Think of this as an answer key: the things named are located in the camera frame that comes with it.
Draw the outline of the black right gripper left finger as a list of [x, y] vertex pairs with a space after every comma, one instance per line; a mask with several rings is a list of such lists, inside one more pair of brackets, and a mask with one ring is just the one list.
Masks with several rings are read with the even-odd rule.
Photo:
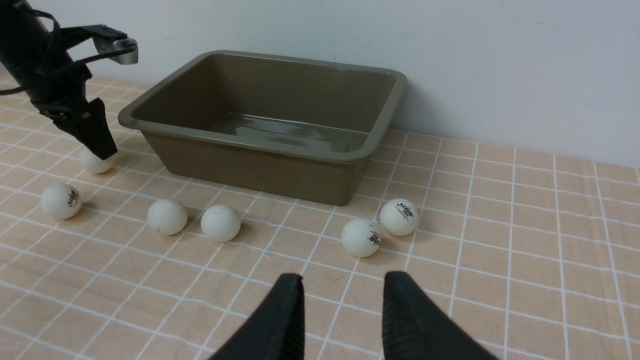
[[283, 273], [211, 360], [302, 360], [306, 312], [302, 276]]

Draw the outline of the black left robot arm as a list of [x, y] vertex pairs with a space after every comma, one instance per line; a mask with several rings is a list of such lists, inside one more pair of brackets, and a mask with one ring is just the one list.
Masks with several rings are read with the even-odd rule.
[[86, 64], [73, 64], [62, 41], [25, 0], [1, 2], [0, 27], [1, 64], [39, 114], [101, 160], [115, 155], [105, 103], [86, 98], [86, 83], [93, 76]]

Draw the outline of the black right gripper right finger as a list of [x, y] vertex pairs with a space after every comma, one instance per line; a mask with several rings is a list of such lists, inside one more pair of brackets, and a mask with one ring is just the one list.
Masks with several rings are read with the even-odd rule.
[[384, 276], [382, 347], [386, 360], [496, 360], [404, 271]]

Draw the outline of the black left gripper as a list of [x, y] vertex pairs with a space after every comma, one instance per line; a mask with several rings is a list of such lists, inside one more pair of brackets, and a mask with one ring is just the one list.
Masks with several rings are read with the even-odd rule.
[[27, 95], [30, 102], [56, 127], [86, 146], [101, 160], [118, 153], [106, 121], [105, 103], [88, 101], [86, 82], [93, 77], [86, 65], [75, 67], [54, 79], [39, 82]]

